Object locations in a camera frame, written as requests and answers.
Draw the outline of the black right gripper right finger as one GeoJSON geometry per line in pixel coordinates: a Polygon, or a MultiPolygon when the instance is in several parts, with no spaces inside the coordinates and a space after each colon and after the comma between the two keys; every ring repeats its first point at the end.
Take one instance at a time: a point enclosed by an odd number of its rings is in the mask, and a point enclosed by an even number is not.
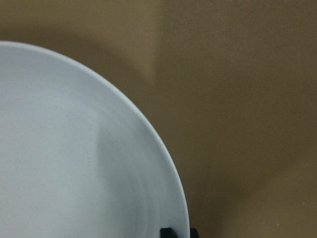
{"type": "Polygon", "coordinates": [[[190,229],[190,238],[199,238],[199,233],[197,229],[195,228],[190,229]]]}

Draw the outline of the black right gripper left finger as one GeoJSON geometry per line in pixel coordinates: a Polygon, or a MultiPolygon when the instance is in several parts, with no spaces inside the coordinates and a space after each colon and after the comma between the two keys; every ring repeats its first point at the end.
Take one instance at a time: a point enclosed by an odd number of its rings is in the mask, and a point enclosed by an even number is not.
{"type": "Polygon", "coordinates": [[[172,228],[161,228],[159,235],[160,238],[176,238],[176,233],[172,228]]]}

